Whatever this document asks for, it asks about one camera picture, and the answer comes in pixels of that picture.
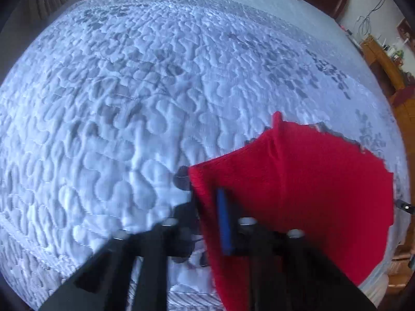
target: red cloth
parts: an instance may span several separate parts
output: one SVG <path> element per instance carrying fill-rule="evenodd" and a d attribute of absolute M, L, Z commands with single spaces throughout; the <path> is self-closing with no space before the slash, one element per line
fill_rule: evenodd
<path fill-rule="evenodd" d="M 383 259 L 393 223 L 393 174 L 369 151 L 273 117 L 251 144 L 190 167 L 216 289 L 228 311 L 247 310 L 248 262 L 221 255 L 215 188 L 279 232 L 302 229 L 356 285 Z"/>

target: metal screw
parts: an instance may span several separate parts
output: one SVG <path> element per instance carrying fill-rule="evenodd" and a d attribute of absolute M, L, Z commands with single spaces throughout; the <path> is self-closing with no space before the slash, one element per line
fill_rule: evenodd
<path fill-rule="evenodd" d="M 178 220 L 174 217 L 168 217 L 167 219 L 165 219 L 162 223 L 162 225 L 164 227 L 173 227 L 174 225 L 176 225 L 178 223 Z"/>
<path fill-rule="evenodd" d="M 304 236 L 304 232 L 300 229 L 291 229 L 288 233 L 287 236 L 289 238 L 301 238 Z"/>
<path fill-rule="evenodd" d="M 129 237 L 129 234 L 125 230 L 120 229 L 114 233 L 113 237 L 117 240 L 126 240 Z"/>
<path fill-rule="evenodd" d="M 241 217 L 238 220 L 239 225 L 254 225 L 257 223 L 257 220 L 255 220 L 253 217 Z"/>

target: black bracket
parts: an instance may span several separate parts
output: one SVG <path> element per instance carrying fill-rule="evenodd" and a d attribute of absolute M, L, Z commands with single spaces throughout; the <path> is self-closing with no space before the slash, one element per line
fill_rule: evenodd
<path fill-rule="evenodd" d="M 415 215 L 415 206 L 403 201 L 403 200 L 396 200 L 395 201 L 395 206 L 398 207 L 399 209 L 411 214 L 411 215 Z"/>
<path fill-rule="evenodd" d="M 375 311 L 376 307 L 298 229 L 265 228 L 227 196 L 216 193 L 220 246 L 225 256 L 248 256 L 249 311 Z"/>
<path fill-rule="evenodd" d="M 151 230 L 130 235 L 119 230 L 61 285 L 39 311 L 119 311 L 127 306 L 131 274 L 142 257 L 132 311 L 166 311 L 167 257 L 188 258 L 198 226 L 196 202 L 175 208 L 173 217 Z"/>

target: quilted fabric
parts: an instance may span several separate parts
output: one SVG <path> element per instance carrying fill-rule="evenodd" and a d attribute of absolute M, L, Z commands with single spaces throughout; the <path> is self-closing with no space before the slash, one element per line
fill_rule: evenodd
<path fill-rule="evenodd" d="M 240 148 L 276 111 L 360 142 L 408 201 L 402 139 L 376 88 L 333 45 L 235 2 L 80 2 L 0 88 L 1 271 L 37 309 L 112 232 L 149 229 L 185 202 L 172 181 L 180 166 Z M 408 223 L 397 210 L 362 288 Z M 203 250 L 200 239 L 188 261 L 169 264 L 169 309 L 221 307 Z"/>

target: white quilted bedspread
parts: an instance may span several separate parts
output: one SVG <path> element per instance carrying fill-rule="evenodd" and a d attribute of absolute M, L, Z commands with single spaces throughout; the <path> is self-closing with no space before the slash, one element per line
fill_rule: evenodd
<path fill-rule="evenodd" d="M 408 200 L 402 139 L 376 88 L 333 45 L 236 2 L 80 2 L 0 88 L 1 271 L 37 309 L 112 232 L 151 228 L 185 202 L 172 182 L 180 166 L 242 147 L 275 111 L 360 142 Z M 366 284 L 408 221 L 396 211 Z M 221 307 L 203 251 L 199 241 L 170 263 L 169 309 Z"/>

